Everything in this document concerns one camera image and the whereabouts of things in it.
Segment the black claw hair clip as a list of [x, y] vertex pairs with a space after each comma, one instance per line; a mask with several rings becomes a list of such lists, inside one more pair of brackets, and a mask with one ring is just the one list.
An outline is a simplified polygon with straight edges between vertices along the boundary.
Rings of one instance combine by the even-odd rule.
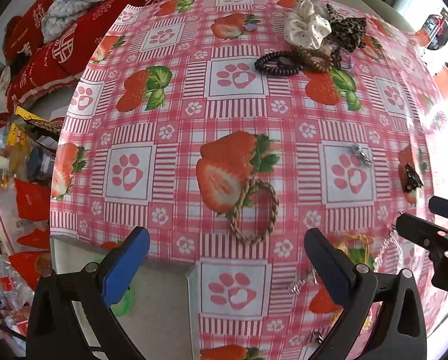
[[406, 175], [406, 182], [403, 190], [406, 193], [411, 193], [411, 191], [415, 191], [416, 189], [424, 187], [419, 174], [413, 166], [411, 166], [409, 163], [406, 163], [404, 166], [404, 171]]

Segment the silver dangling earring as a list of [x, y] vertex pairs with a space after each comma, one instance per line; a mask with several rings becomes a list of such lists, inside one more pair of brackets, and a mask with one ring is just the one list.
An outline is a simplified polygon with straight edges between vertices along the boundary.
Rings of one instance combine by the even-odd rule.
[[351, 146], [351, 149], [355, 155], [356, 158], [366, 167], [372, 166], [372, 160], [369, 158], [368, 155], [363, 151], [362, 147], [358, 144], [353, 144]]

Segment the white jewelry tray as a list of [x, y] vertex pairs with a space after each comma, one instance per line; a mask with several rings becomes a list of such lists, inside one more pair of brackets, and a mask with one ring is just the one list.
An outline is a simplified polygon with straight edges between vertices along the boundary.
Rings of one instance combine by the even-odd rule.
[[[106, 252], [63, 236], [52, 238], [51, 251], [59, 274], [78, 272]], [[141, 354], [146, 359], [200, 359], [198, 267], [146, 258], [130, 288], [133, 304], [117, 320]], [[81, 304], [73, 301], [73, 308], [87, 342], [97, 346]]]

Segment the green translucent bangle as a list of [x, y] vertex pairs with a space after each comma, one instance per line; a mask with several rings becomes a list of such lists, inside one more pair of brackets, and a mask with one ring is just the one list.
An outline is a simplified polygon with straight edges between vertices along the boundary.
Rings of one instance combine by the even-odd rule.
[[[100, 294], [103, 293], [103, 284], [101, 283], [101, 279], [99, 278], [99, 267], [102, 263], [102, 258], [92, 261], [85, 265], [84, 270], [87, 273], [94, 274], [96, 285]], [[134, 289], [129, 286], [127, 290], [123, 293], [121, 300], [118, 303], [113, 303], [110, 306], [110, 310], [116, 317], [122, 317], [127, 315], [134, 305], [135, 300], [135, 292]]]

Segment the red packaging bag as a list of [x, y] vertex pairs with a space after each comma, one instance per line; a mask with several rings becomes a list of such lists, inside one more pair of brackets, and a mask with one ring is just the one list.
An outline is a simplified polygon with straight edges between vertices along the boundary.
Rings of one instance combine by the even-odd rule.
[[50, 219], [51, 188], [14, 180], [17, 213], [21, 219], [40, 222]]

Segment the pink strawberry checkered tablecloth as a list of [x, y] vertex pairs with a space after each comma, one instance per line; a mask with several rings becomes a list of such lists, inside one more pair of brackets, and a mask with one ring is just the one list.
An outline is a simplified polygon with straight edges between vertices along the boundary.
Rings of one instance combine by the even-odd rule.
[[[366, 46], [329, 72], [268, 76], [299, 0], [126, 7], [91, 57], [64, 122], [52, 237], [109, 248], [137, 226], [149, 256], [199, 270], [201, 359], [301, 359], [338, 308], [288, 285], [319, 228], [356, 263], [410, 269], [428, 328], [445, 294], [425, 250], [391, 236], [430, 216], [426, 140], [441, 95], [408, 37], [364, 15]], [[351, 146], [372, 160], [364, 166]], [[405, 164], [424, 187], [406, 193]]]

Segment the leopard print scrunchie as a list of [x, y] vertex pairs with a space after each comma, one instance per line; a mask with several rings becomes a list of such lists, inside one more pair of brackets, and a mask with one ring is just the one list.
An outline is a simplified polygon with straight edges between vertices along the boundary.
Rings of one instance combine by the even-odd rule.
[[344, 17], [329, 3], [326, 4], [329, 15], [331, 41], [349, 52], [366, 46], [364, 37], [367, 31], [367, 20], [364, 17]]

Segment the red embroidered pillow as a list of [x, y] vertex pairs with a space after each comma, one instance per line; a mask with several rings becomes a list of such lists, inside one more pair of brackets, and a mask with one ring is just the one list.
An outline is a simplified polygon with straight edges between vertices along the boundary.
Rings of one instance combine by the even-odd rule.
[[23, 15], [14, 16], [8, 22], [3, 53], [12, 77], [23, 74], [24, 80], [29, 81], [35, 72], [39, 78], [56, 80], [81, 72], [126, 5], [143, 7], [165, 0], [104, 0], [55, 41], [44, 44], [41, 20], [52, 1], [36, 0]]

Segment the white dotted scrunchie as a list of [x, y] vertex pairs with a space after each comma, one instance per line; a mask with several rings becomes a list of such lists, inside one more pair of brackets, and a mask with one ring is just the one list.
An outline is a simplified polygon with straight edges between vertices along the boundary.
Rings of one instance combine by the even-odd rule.
[[299, 0], [286, 17], [284, 38], [291, 46], [318, 50], [332, 33], [329, 13], [320, 0]]

